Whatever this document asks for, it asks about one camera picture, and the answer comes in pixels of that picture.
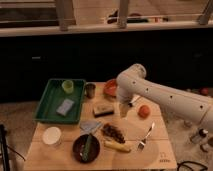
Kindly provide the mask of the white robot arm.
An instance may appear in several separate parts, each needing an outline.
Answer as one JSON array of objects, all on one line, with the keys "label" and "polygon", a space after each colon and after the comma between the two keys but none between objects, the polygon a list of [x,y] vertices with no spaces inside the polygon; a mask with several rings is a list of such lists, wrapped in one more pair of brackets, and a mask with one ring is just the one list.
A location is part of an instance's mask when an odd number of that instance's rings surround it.
[{"label": "white robot arm", "polygon": [[145,77],[146,69],[141,64],[122,71],[116,78],[117,100],[128,103],[134,95],[140,95],[213,133],[213,98],[156,84]]}]

